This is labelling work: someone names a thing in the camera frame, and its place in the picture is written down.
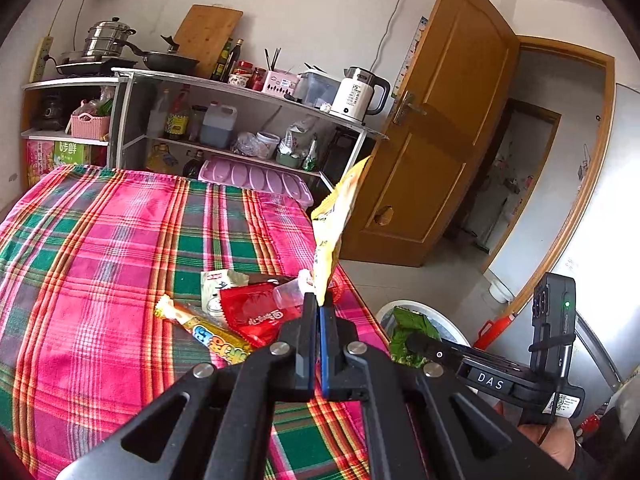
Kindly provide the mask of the person right hand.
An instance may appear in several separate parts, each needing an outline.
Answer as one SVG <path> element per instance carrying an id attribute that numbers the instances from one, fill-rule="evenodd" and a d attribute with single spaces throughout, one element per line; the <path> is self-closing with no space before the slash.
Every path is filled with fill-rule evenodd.
<path id="1" fill-rule="evenodd" d="M 557 418 L 551 427 L 518 425 L 518 431 L 538 445 L 565 469 L 570 469 L 576 455 L 573 427 L 566 418 Z"/>

